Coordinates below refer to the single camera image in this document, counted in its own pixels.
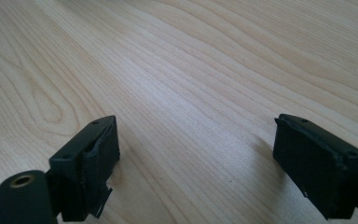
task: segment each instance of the light wood surface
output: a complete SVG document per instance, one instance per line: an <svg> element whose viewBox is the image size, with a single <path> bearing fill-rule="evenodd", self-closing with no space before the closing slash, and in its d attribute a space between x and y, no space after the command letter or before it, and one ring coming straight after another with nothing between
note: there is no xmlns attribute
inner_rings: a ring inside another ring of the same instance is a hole
<svg viewBox="0 0 358 224"><path fill-rule="evenodd" d="M117 116L87 223L358 223L272 159L281 113L358 147L358 1L0 0L0 183Z"/></svg>

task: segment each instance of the wooden table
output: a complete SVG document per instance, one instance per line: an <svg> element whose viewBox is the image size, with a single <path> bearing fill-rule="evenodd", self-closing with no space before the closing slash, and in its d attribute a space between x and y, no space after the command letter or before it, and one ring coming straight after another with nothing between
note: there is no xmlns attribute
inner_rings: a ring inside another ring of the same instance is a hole
<svg viewBox="0 0 358 224"><path fill-rule="evenodd" d="M273 160L281 113L358 147L357 0L0 0L0 183L117 116L87 223L358 223Z"/></svg>

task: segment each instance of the round hole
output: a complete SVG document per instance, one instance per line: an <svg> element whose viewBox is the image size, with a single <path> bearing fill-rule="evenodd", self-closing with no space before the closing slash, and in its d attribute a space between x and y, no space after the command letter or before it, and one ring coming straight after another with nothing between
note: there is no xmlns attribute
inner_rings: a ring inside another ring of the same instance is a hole
<svg viewBox="0 0 358 224"><path fill-rule="evenodd" d="M71 156L72 156L71 154L65 154L62 156L62 158L67 160L67 159L71 158Z"/></svg>
<svg viewBox="0 0 358 224"><path fill-rule="evenodd" d="M355 156L357 156L357 153L354 151L349 151L348 155L355 157Z"/></svg>
<svg viewBox="0 0 358 224"><path fill-rule="evenodd" d="M13 189L24 187L34 181L33 175L21 175L10 182Z"/></svg>

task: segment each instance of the black plastic part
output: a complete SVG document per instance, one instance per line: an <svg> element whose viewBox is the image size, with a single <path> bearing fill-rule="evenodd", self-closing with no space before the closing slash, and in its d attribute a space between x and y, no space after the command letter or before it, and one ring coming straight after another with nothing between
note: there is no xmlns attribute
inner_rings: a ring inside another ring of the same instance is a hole
<svg viewBox="0 0 358 224"><path fill-rule="evenodd" d="M358 148L295 116L281 114L273 157L325 218L358 206Z"/></svg>
<svg viewBox="0 0 358 224"><path fill-rule="evenodd" d="M50 159L49 181L58 183L61 195L54 211L63 221L84 221L89 213L99 217L112 192L106 180L120 158L115 116L96 119Z"/></svg>
<svg viewBox="0 0 358 224"><path fill-rule="evenodd" d="M23 172L0 185L0 224L57 223L59 213L63 221L99 217L119 158L115 116L94 120L49 159L46 174Z"/></svg>
<svg viewBox="0 0 358 224"><path fill-rule="evenodd" d="M41 171L27 171L0 185L1 223L57 223L48 195L48 182Z"/></svg>

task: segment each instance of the screw hole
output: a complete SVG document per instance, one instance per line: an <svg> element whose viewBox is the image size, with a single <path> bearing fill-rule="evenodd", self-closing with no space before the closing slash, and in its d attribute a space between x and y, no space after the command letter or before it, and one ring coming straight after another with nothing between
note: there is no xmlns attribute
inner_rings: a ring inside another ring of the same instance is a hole
<svg viewBox="0 0 358 224"><path fill-rule="evenodd" d="M24 187L34 181L33 175L21 175L10 182L13 189Z"/></svg>
<svg viewBox="0 0 358 224"><path fill-rule="evenodd" d="M62 156L62 158L67 160L67 159L71 158L71 156L72 156L71 154L65 154Z"/></svg>

